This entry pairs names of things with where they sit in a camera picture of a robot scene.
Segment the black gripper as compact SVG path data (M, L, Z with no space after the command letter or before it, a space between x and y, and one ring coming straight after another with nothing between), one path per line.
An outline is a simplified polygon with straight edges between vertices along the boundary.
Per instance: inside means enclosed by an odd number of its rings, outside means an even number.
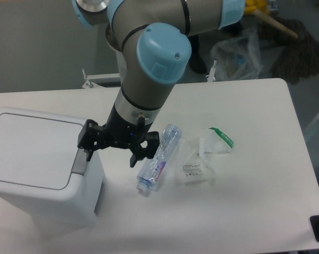
M77 141L77 147L86 153L89 162L93 153L108 147L130 149L130 167L144 158L154 158L159 147L160 134L158 131L148 132L150 124L138 125L123 119L115 108L112 108L105 125L98 125L94 120L88 119L84 123Z

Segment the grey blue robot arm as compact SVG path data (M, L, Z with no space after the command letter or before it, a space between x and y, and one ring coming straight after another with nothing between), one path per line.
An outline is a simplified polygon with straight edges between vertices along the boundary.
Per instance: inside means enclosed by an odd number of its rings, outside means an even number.
M150 127L192 54L191 35L238 22L244 1L73 1L81 22L108 22L127 70L107 122L87 120L77 146L91 160L108 147L132 152L130 166L155 156Z

